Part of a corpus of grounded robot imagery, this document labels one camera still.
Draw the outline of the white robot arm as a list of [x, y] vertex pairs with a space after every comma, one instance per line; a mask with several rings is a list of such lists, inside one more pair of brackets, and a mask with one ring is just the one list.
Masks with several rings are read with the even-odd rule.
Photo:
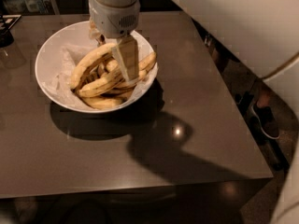
[[[119, 20], [138, 0], [88, 0], [97, 28], [121, 37]], [[260, 77], [299, 119], [299, 0], [172, 0]], [[299, 222], [298, 138], [292, 164], [269, 224]]]

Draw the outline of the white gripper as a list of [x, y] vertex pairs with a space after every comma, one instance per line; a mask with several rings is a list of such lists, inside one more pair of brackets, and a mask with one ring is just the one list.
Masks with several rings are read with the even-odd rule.
[[95, 39], [99, 45], [106, 43], [105, 37], [118, 38], [112, 56], [119, 63], [124, 79], [133, 82], [139, 74], [138, 45], [127, 34], [138, 24], [139, 0], [88, 0], [88, 3], [91, 16], [89, 38]]

